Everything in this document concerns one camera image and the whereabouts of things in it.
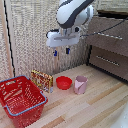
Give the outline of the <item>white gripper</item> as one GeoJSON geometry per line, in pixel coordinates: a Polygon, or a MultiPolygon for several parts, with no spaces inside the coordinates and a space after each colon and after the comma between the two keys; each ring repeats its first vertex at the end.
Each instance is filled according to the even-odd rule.
{"type": "MultiPolygon", "coordinates": [[[[59,31],[49,31],[47,33],[46,45],[48,47],[59,47],[66,46],[66,54],[70,53],[70,45],[77,44],[79,42],[80,34],[78,32],[71,33],[68,36],[62,35],[59,31]]],[[[57,48],[54,48],[53,55],[56,57],[58,55],[57,48]]]]}

